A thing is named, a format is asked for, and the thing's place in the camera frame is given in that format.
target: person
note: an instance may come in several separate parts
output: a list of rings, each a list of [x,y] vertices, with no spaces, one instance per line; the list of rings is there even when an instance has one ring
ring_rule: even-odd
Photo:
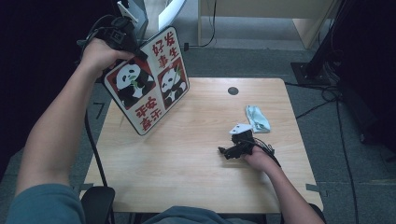
[[[85,110],[95,80],[118,59],[134,55],[111,49],[94,38],[81,63],[59,95],[37,121],[26,141],[15,198],[7,223],[85,223],[81,202],[69,186],[70,168],[78,151]],[[282,170],[258,147],[245,160],[268,174],[287,223],[323,223]],[[172,207],[147,223],[230,223],[202,208]]]

